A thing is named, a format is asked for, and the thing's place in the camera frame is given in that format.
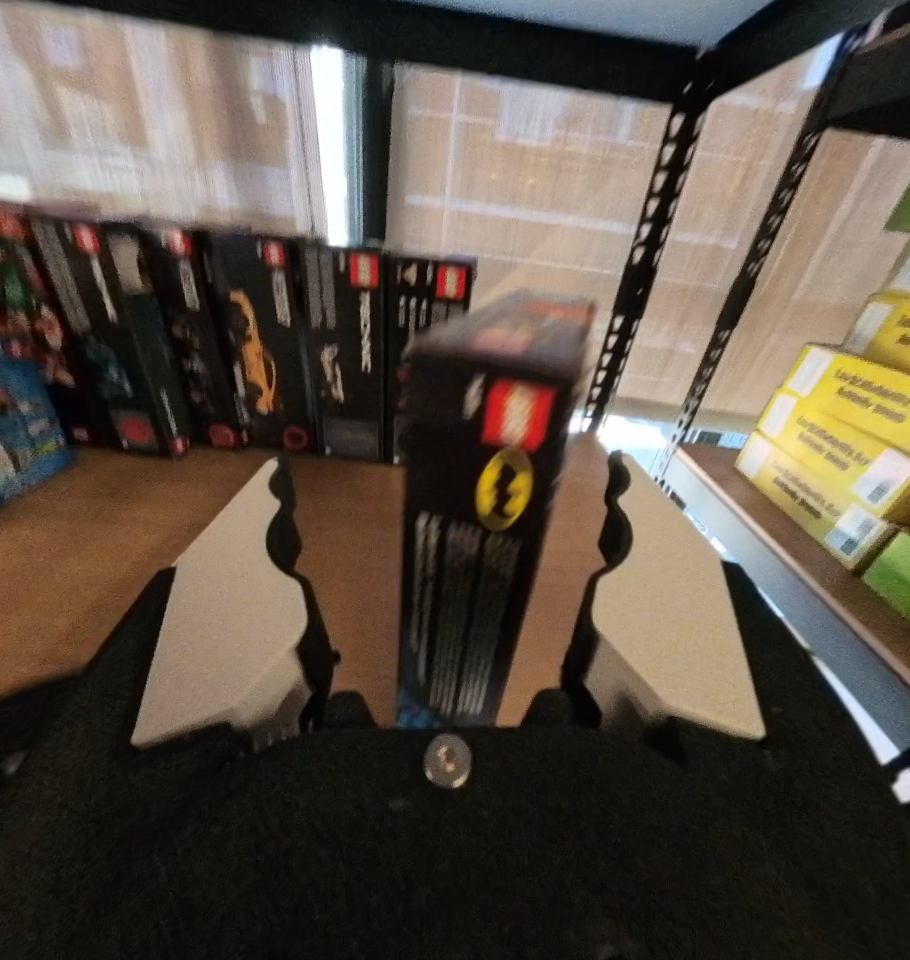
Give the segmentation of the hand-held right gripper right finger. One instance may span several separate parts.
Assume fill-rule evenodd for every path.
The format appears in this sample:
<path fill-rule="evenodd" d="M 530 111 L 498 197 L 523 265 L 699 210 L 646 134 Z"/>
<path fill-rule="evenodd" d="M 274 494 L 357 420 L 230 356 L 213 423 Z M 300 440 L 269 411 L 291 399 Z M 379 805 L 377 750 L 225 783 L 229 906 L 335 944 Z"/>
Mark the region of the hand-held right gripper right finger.
<path fill-rule="evenodd" d="M 563 660 L 581 722 L 684 721 L 759 742 L 766 727 L 723 561 L 633 458 L 607 459 L 601 567 Z"/>

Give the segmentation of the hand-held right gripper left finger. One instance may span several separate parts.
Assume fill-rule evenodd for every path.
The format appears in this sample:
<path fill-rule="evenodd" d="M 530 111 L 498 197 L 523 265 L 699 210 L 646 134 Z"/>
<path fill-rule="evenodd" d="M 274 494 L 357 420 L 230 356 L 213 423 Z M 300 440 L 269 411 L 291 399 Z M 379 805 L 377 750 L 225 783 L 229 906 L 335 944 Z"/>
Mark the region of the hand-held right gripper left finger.
<path fill-rule="evenodd" d="M 296 507 L 291 462 L 270 459 L 178 557 L 132 747 L 218 726 L 263 747 L 323 728 L 337 655 L 298 569 Z"/>

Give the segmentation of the wooden shelf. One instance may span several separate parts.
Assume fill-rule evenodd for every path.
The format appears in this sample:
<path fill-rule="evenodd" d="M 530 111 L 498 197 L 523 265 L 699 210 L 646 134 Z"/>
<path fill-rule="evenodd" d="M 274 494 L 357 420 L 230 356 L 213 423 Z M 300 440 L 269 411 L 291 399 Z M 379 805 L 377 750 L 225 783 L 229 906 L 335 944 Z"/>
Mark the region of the wooden shelf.
<path fill-rule="evenodd" d="M 734 450 L 684 445 L 666 480 L 837 676 L 872 669 L 910 695 L 910 622 L 752 486 Z"/>
<path fill-rule="evenodd" d="M 0 698 L 80 671 L 150 579 L 168 568 L 269 459 L 196 449 L 179 460 L 80 448 L 62 473 L 0 507 Z M 560 679 L 586 582 L 601 565 L 607 453 L 569 442 L 497 724 L 517 725 Z M 341 653 L 334 690 L 395 725 L 403 471 L 293 458 L 298 568 Z"/>

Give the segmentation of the dark toy box bat logo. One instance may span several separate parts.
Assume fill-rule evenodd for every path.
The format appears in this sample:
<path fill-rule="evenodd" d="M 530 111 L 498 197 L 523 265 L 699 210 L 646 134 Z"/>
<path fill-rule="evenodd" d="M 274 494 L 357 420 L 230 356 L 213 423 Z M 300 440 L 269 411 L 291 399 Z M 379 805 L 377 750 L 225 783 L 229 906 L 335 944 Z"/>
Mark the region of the dark toy box bat logo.
<path fill-rule="evenodd" d="M 396 725 L 497 719 L 596 307 L 520 290 L 417 334 L 403 366 Z"/>

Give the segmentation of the stack of yellow boxes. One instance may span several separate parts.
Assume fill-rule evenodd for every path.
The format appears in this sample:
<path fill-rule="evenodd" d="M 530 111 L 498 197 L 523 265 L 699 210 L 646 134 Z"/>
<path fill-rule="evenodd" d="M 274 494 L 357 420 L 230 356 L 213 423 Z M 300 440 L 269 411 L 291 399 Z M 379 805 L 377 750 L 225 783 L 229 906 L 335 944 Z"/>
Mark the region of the stack of yellow boxes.
<path fill-rule="evenodd" d="M 844 344 L 804 345 L 737 471 L 844 569 L 910 529 L 910 295 L 866 302 Z"/>

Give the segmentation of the blue toy box white label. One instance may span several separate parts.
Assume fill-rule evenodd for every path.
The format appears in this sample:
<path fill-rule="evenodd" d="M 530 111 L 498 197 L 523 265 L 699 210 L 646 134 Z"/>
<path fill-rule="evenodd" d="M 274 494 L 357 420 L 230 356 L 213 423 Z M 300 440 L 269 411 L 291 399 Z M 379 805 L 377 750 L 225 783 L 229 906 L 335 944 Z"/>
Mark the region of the blue toy box white label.
<path fill-rule="evenodd" d="M 75 459 L 36 363 L 9 356 L 0 341 L 0 506 Z"/>

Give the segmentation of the row of black toy boxes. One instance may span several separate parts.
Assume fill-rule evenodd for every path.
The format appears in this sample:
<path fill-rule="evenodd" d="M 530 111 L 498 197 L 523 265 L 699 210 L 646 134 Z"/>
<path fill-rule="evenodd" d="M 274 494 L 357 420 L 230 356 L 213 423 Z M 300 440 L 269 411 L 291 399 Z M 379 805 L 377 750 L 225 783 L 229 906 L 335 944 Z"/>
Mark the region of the row of black toy boxes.
<path fill-rule="evenodd" d="M 29 217 L 83 387 L 121 450 L 246 446 L 397 465 L 403 365 L 477 261 Z"/>

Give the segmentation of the black metal rack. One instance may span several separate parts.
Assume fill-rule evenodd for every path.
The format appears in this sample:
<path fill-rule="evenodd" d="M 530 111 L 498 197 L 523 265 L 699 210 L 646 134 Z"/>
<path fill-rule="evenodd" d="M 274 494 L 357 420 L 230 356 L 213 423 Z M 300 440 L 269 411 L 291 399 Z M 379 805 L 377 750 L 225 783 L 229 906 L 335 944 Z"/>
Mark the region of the black metal rack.
<path fill-rule="evenodd" d="M 442 67 L 572 90 L 620 95 L 668 105 L 669 117 L 653 167 L 645 208 L 619 282 L 595 379 L 600 398 L 588 402 L 592 430 L 603 405 L 616 394 L 643 308 L 648 305 L 675 210 L 696 153 L 710 106 L 723 95 L 809 52 L 837 41 L 824 79 L 805 114 L 793 149 L 759 220 L 749 251 L 726 296 L 701 363 L 678 413 L 674 433 L 656 468 L 660 486 L 689 437 L 729 341 L 756 290 L 771 245 L 817 145 L 830 127 L 869 119 L 881 134 L 881 114 L 898 104 L 896 121 L 910 115 L 910 66 L 869 52 L 881 29 L 905 2 L 778 1 L 740 16 L 717 38 L 676 42 L 684 14 L 708 10 L 708 2 L 642 2 L 643 14 L 665 15 L 637 37 L 627 32 L 575 29 L 468 2 L 370 1 L 75 1 L 68 6 L 157 20 L 260 40 L 323 43 L 383 64 Z M 910 51 L 910 40 L 902 44 Z"/>

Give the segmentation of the dark red toy box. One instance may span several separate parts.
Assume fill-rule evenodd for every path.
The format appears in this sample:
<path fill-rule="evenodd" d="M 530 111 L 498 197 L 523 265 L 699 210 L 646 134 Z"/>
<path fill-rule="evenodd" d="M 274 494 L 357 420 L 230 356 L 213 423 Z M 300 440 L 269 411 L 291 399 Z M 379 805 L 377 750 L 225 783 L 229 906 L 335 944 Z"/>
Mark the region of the dark red toy box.
<path fill-rule="evenodd" d="M 44 382 L 78 387 L 68 355 L 69 335 L 24 218 L 0 203 L 0 350 L 33 363 Z"/>

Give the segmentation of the beige window blind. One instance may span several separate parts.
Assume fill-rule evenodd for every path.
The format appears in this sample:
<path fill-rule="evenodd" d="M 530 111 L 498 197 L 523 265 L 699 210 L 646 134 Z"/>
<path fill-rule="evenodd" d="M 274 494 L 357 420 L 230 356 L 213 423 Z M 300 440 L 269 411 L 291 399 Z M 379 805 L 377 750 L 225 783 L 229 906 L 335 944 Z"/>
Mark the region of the beige window blind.
<path fill-rule="evenodd" d="M 710 107 L 610 410 L 673 421 L 831 56 Z M 112 219 L 362 232 L 361 64 L 263 41 L 0 2 L 0 201 Z M 393 69 L 387 246 L 478 260 L 473 302 L 593 298 L 601 343 L 668 107 L 520 80 Z M 910 142 L 828 131 L 698 414 L 747 430 L 802 345 L 839 345 L 907 243 L 884 229 Z"/>

